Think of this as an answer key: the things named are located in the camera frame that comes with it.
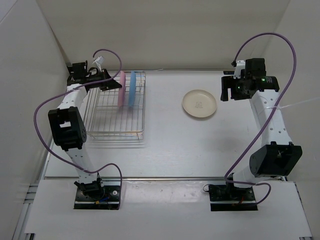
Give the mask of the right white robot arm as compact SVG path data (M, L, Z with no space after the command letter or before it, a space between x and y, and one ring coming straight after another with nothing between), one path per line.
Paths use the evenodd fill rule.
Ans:
M248 165L227 175L231 183L224 193L230 200L261 181L288 176L303 154L301 146L293 144L276 106L280 87L276 77L267 75L264 58L237 60L233 66L234 75L221 79L221 100L248 100L262 134L261 147L250 156Z

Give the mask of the cream plate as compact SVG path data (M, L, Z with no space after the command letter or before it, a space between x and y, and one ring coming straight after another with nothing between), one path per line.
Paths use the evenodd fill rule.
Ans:
M211 117L216 112L217 101L211 93L194 89L184 95L182 107L190 116L204 119Z

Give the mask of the pink plate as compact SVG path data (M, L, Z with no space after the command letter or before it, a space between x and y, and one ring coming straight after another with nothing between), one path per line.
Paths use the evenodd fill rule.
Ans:
M121 88L118 90L117 106L121 108L124 105L126 94L126 74L124 71L120 72L119 83L121 84Z

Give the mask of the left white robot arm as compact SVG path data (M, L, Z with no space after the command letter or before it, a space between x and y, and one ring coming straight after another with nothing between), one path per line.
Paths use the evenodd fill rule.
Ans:
M80 192L94 202L106 202L109 194L99 173L94 173L94 166L85 149L87 131L79 108L89 90L121 90L123 85L114 79L110 80L106 69L88 68L87 61L73 63L68 70L67 90L70 93L56 109L48 112L53 141L65 151L75 167L78 173L75 185Z

